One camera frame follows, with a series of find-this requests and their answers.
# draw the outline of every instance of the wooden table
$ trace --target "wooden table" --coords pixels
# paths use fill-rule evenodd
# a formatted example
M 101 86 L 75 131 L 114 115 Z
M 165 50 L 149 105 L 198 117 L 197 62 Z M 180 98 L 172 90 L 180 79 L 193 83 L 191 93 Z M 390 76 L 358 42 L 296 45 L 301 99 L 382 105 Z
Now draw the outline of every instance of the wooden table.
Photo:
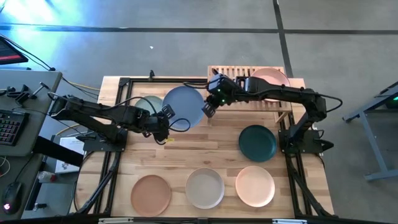
M 119 79 L 120 77 L 104 77 L 99 93 L 100 103 L 114 105 Z M 295 87 L 304 86 L 301 78 L 291 78 L 290 82 Z M 169 90 L 179 85 L 181 84 L 135 83 L 132 96 L 164 97 Z M 305 109 L 301 105 L 292 104 L 292 111 L 295 120 L 298 121 Z M 112 216 L 139 216 L 130 203 L 131 189 L 141 177 L 155 174 L 163 177 L 172 188 L 170 205 L 160 215 L 161 217 L 294 217 L 285 157 L 280 150 L 271 160 L 261 163 L 250 161 L 239 150 L 238 136 L 245 127 L 252 124 L 264 125 L 277 136 L 279 125 L 275 123 L 274 113 L 228 110 L 217 111 L 211 121 L 203 118 L 198 126 L 186 133 L 171 131 L 170 138 L 174 141 L 164 146 L 157 145 L 153 138 L 146 139 L 141 134 L 130 132 L 126 151 L 122 154 L 119 167 Z M 98 185 L 103 157 L 103 152 L 94 153 L 81 169 L 76 192 L 76 202 L 79 207 Z M 312 154 L 304 154 L 302 157 L 309 189 L 325 210 L 333 213 L 325 171 L 320 159 Z M 252 165 L 265 168 L 275 180 L 275 196 L 265 207 L 252 208 L 244 204 L 234 188 L 235 178 L 239 171 Z M 185 182 L 189 174 L 201 167 L 216 170 L 225 183 L 223 200 L 217 207 L 209 210 L 194 207 L 185 196 Z M 108 187 L 104 193 L 103 206 L 106 203 Z M 304 211 L 303 198 L 299 190 L 298 197 L 300 207 Z

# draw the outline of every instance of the dark green plate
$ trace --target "dark green plate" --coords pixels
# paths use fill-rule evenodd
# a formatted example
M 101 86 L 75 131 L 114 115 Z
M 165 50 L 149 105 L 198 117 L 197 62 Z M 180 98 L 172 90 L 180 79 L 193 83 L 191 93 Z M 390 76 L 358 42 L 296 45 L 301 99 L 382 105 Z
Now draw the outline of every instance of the dark green plate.
M 239 135 L 239 147 L 248 159 L 265 162 L 276 153 L 276 138 L 266 127 L 252 125 Z

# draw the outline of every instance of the plate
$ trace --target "plate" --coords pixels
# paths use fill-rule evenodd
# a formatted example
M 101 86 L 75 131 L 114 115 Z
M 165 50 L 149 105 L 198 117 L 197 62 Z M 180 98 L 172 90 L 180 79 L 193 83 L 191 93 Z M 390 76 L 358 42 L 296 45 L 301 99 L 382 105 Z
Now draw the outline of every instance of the plate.
M 221 176 L 209 168 L 193 171 L 188 177 L 185 193 L 193 206 L 209 209 L 217 206 L 224 197 L 224 181 Z
M 137 181 L 131 190 L 131 205 L 143 217 L 160 215 L 169 206 L 172 197 L 170 185 L 157 175 L 147 175 Z
M 170 90 L 163 99 L 163 106 L 170 105 L 175 112 L 175 116 L 169 120 L 172 124 L 174 121 L 185 118 L 191 123 L 191 128 L 196 126 L 203 118 L 201 110 L 205 105 L 202 95 L 194 88 L 187 86 L 178 86 Z M 189 124 L 187 121 L 181 120 L 173 124 L 172 128 L 187 129 Z
M 236 193 L 247 205 L 263 207 L 275 194 L 275 182 L 262 167 L 249 166 L 240 171 L 235 180 Z
M 266 127 L 248 126 L 239 135 L 239 148 L 248 159 L 265 162 L 276 153 L 276 138 Z
M 274 85 L 284 84 L 285 86 L 290 86 L 289 79 L 285 76 L 285 74 L 274 68 L 261 68 L 255 71 L 251 76 L 261 78 L 269 82 L 270 84 Z M 278 102 L 279 100 L 265 99 L 265 101 Z
M 159 112 L 159 111 L 162 110 L 162 103 L 163 103 L 162 99 L 160 99 L 157 96 L 145 96 L 144 98 L 149 100 L 150 103 L 152 103 L 152 105 L 154 106 L 156 112 Z M 149 111 L 150 114 L 154 113 L 154 109 L 152 109 L 152 107 L 150 106 L 150 104 L 146 100 L 139 99 L 139 101 L 137 101 L 135 106 Z

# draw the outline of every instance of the gray floor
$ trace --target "gray floor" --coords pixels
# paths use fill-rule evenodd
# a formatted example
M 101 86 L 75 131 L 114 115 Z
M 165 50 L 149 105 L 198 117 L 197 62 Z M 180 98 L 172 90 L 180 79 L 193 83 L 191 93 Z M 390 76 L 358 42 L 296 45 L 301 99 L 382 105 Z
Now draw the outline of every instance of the gray floor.
M 195 27 L 275 29 L 271 0 L 12 0 L 0 22 L 95 27 Z M 279 0 L 286 29 L 397 29 L 397 1 Z M 207 65 L 273 65 L 284 61 L 278 34 L 196 34 L 126 32 L 1 31 L 37 54 L 64 76 L 99 88 L 105 75 L 206 76 Z M 317 124 L 335 143 L 325 153 L 326 175 L 335 213 L 344 218 L 398 222 L 398 177 L 366 182 L 378 166 L 359 121 L 341 117 L 397 81 L 398 35 L 286 35 L 294 77 L 307 87 L 343 99 L 338 111 Z M 41 68 L 34 63 L 22 67 Z M 85 95 L 62 84 L 59 93 Z M 327 101 L 331 107 L 335 102 Z M 41 135 L 49 138 L 64 127 L 46 120 Z M 382 147 L 397 167 L 393 144 Z M 46 186 L 40 202 L 52 203 L 51 192 L 70 194 L 70 185 Z M 25 217 L 67 213 L 70 198 Z

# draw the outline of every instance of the paper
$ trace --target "paper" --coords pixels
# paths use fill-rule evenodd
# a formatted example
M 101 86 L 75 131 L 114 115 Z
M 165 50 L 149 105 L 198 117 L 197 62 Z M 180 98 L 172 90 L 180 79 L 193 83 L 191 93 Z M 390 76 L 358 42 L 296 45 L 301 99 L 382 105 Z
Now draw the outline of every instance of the paper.
M 60 146 L 63 146 L 67 149 L 73 150 L 80 154 L 84 154 L 83 146 L 85 145 L 84 142 L 77 140 L 74 137 L 70 138 L 61 138 Z M 57 161 L 57 165 L 55 166 L 55 173 L 56 174 L 63 174 L 67 172 L 77 172 L 79 171 L 79 167 L 67 164 L 63 161 Z

